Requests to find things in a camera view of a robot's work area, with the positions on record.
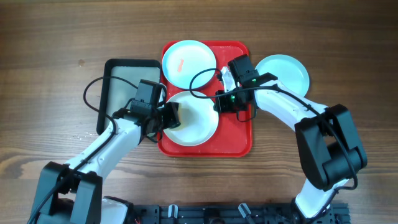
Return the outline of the white plate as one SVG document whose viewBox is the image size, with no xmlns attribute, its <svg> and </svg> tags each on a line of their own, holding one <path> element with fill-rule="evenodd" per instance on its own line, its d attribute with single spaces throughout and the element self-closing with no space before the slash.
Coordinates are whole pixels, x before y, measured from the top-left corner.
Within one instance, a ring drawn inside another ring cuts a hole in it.
<svg viewBox="0 0 398 224">
<path fill-rule="evenodd" d="M 190 105 L 197 111 L 196 125 L 180 130 L 165 129 L 165 135 L 174 143 L 181 146 L 197 146 L 203 144 L 214 135 L 219 115 L 214 107 L 214 102 L 209 99 L 194 97 L 189 91 L 183 91 L 172 96 L 167 102 L 177 102 Z"/>
</svg>

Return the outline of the green yellow sponge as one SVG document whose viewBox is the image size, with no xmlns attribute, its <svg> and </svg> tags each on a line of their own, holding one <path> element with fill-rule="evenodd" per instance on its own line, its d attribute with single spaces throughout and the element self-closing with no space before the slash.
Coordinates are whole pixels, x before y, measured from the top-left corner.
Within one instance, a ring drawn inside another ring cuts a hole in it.
<svg viewBox="0 0 398 224">
<path fill-rule="evenodd" d="M 176 130 L 196 125 L 197 111 L 193 107 L 184 103 L 179 103 L 177 111 L 180 124 L 175 128 Z"/>
</svg>

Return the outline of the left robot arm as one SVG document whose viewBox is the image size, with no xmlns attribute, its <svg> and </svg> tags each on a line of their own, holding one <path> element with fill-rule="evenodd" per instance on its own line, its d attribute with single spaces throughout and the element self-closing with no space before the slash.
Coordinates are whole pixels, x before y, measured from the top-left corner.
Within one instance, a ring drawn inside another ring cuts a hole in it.
<svg viewBox="0 0 398 224">
<path fill-rule="evenodd" d="M 180 103 L 132 101 L 109 117 L 110 124 L 80 155 L 41 171 L 29 223 L 123 223 L 127 206 L 104 212 L 103 182 L 119 161 L 150 133 L 180 125 Z"/>
</svg>

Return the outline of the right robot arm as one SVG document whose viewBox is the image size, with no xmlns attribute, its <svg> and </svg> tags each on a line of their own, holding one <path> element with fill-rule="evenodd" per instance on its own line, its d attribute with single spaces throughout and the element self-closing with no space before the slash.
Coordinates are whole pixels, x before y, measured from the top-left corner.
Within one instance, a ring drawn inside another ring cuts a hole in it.
<svg viewBox="0 0 398 224">
<path fill-rule="evenodd" d="M 366 167 L 368 159 L 347 107 L 314 103 L 288 89 L 271 73 L 220 72 L 217 78 L 223 85 L 216 92 L 219 108 L 238 110 L 255 105 L 295 132 L 306 176 L 293 200 L 297 221 L 317 221 L 330 211 L 331 201 L 339 191 L 357 188 L 357 173 Z"/>
</svg>

